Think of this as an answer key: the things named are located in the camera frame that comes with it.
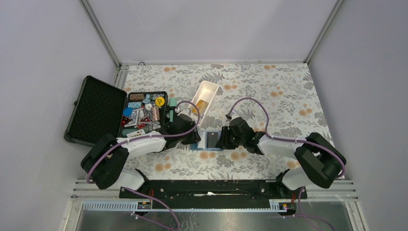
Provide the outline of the gold credit card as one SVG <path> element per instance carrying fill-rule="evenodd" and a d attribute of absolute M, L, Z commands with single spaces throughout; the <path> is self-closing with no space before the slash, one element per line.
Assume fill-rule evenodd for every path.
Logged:
<path fill-rule="evenodd" d="M 203 116 L 209 103 L 204 100 L 199 100 L 196 104 L 196 108 L 193 107 L 192 113 L 196 116 L 201 115 Z"/>

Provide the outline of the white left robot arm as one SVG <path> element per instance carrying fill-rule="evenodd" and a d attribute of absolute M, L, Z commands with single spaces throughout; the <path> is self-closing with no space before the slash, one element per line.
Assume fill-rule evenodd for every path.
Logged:
<path fill-rule="evenodd" d="M 196 123 L 185 114 L 175 115 L 173 121 L 157 129 L 130 138 L 102 136 L 82 159 L 80 166 L 86 172 L 88 183 L 98 189 L 130 188 L 138 198 L 149 193 L 149 185 L 136 169 L 126 167 L 126 162 L 149 153 L 159 153 L 183 145 L 198 143 L 201 137 Z"/>

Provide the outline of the black credit card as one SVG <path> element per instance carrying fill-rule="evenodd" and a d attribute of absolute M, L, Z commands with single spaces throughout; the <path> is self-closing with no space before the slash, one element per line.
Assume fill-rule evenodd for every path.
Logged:
<path fill-rule="evenodd" d="M 209 131 L 206 134 L 206 147 L 207 149 L 216 149 L 219 140 L 219 132 Z"/>

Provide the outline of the blue leather card holder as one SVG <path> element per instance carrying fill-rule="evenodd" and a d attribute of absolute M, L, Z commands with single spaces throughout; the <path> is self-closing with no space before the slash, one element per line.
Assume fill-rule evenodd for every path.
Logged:
<path fill-rule="evenodd" d="M 190 145 L 191 150 L 193 151 L 221 151 L 222 149 L 207 149 L 206 147 L 206 134 L 208 131 L 204 131 L 204 130 L 198 130 L 200 137 L 201 137 L 201 141 L 199 143 L 194 143 Z"/>

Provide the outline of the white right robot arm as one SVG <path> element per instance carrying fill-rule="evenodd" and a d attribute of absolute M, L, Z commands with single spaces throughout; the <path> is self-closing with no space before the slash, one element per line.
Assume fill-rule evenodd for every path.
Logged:
<path fill-rule="evenodd" d="M 255 132 L 238 117 L 222 128 L 215 147 L 232 150 L 239 146 L 252 154 L 274 154 L 299 162 L 299 167 L 277 176 L 280 182 L 276 185 L 276 192 L 282 198 L 288 198 L 296 189 L 311 184 L 327 189 L 345 172 L 344 156 L 316 132 L 304 139 L 268 136 L 264 131 Z"/>

